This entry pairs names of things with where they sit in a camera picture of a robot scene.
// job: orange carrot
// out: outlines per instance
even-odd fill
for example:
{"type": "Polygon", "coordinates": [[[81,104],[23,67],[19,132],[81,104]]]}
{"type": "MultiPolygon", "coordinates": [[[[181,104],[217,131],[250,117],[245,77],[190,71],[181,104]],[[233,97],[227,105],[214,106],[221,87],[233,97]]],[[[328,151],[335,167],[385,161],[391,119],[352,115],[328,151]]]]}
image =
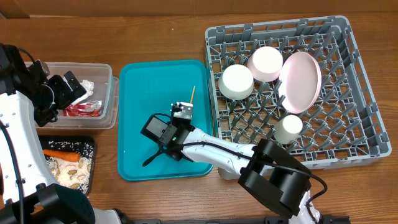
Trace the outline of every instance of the orange carrot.
{"type": "Polygon", "coordinates": [[[80,155],[75,152],[62,152],[50,149],[44,149],[43,152],[46,156],[52,156],[58,159],[63,159],[64,161],[79,162],[80,160],[80,155]]]}

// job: plastic bin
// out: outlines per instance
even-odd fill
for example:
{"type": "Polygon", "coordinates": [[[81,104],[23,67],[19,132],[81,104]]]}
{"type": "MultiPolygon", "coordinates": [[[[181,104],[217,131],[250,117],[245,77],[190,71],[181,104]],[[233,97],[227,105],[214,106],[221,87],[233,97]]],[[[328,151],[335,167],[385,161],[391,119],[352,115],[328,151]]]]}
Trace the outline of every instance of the plastic bin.
{"type": "MultiPolygon", "coordinates": [[[[245,65],[259,47],[280,50],[284,60],[296,51],[312,55],[322,70],[315,104],[297,114],[303,121],[298,139],[284,147],[309,169],[368,165],[391,153],[353,31],[343,16],[210,27],[205,32],[205,61],[216,136],[256,144],[274,133],[274,124],[290,114],[281,103],[280,82],[256,81],[242,101],[225,98],[218,79],[229,65],[245,65]]],[[[236,175],[219,169],[225,179],[236,175]]]]}
{"type": "Polygon", "coordinates": [[[48,123],[37,128],[65,128],[65,129],[110,129],[113,128],[118,115],[119,79],[113,77],[112,68],[107,64],[46,62],[52,75],[63,76],[68,71],[73,72],[79,80],[94,82],[94,93],[84,101],[102,100],[103,113],[96,118],[66,117],[62,110],[58,111],[58,121],[48,123]]]}

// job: speckled black tray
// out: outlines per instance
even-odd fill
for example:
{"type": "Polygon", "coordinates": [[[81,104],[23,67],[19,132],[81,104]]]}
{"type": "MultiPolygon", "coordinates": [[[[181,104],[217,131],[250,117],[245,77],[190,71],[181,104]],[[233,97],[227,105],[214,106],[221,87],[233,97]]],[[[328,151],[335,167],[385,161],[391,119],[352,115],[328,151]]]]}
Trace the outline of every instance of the speckled black tray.
{"type": "Polygon", "coordinates": [[[81,157],[87,158],[91,161],[90,176],[88,177],[88,186],[86,195],[91,191],[91,184],[94,176],[94,164],[96,155],[96,145],[94,139],[89,136],[39,136],[40,144],[43,149],[53,149],[64,152],[79,152],[81,157]]]}

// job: gray plastic dish rack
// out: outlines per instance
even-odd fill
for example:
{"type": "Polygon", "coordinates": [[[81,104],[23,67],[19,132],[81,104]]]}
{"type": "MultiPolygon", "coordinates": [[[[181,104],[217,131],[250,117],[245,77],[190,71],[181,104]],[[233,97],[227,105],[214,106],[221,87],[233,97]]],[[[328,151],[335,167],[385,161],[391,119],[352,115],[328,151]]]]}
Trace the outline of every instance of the gray plastic dish rack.
{"type": "MultiPolygon", "coordinates": [[[[368,165],[391,153],[353,31],[343,16],[210,27],[206,30],[206,66],[216,136],[257,144],[274,133],[276,122],[290,114],[281,103],[280,81],[255,81],[253,93],[241,101],[223,96],[218,79],[232,64],[246,65],[259,47],[280,50],[284,61],[294,52],[312,55],[322,71],[315,104],[296,114],[303,121],[297,140],[281,145],[309,169],[368,165]]],[[[224,179],[238,176],[219,169],[224,179]]]]}

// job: blue tray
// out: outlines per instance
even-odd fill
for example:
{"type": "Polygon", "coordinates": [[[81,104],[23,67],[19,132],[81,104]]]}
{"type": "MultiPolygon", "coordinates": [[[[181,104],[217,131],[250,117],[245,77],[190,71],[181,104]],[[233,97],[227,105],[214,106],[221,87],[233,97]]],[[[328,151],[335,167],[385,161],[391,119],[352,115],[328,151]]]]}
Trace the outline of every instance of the blue tray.
{"type": "Polygon", "coordinates": [[[148,166],[142,163],[158,150],[140,131],[154,113],[170,113],[171,104],[193,100],[192,125],[212,135],[206,68],[198,60],[145,62],[126,65],[120,73],[118,171],[126,180],[203,176],[210,164],[177,162],[165,154],[148,166]]]}

